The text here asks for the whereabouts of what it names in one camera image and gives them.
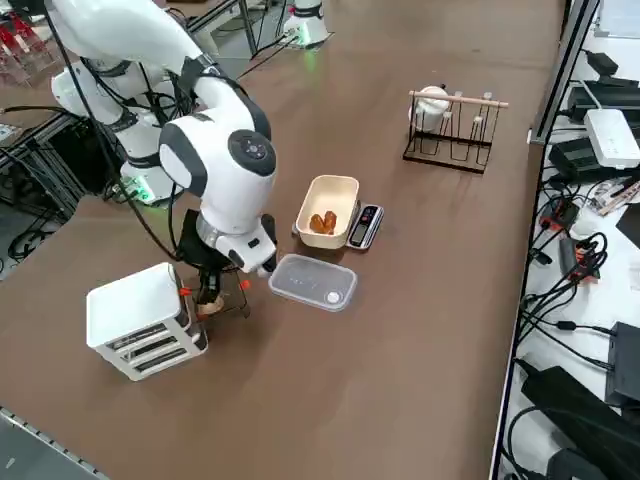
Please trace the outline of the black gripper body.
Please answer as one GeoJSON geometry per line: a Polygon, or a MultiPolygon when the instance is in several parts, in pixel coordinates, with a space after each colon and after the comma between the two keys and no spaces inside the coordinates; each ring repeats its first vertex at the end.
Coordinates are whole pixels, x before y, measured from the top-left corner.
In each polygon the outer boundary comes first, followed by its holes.
{"type": "Polygon", "coordinates": [[[199,237],[197,232],[198,215],[196,210],[188,209],[183,219],[178,243],[178,253],[182,261],[205,273],[232,270],[235,265],[220,252],[207,246],[199,237]]]}

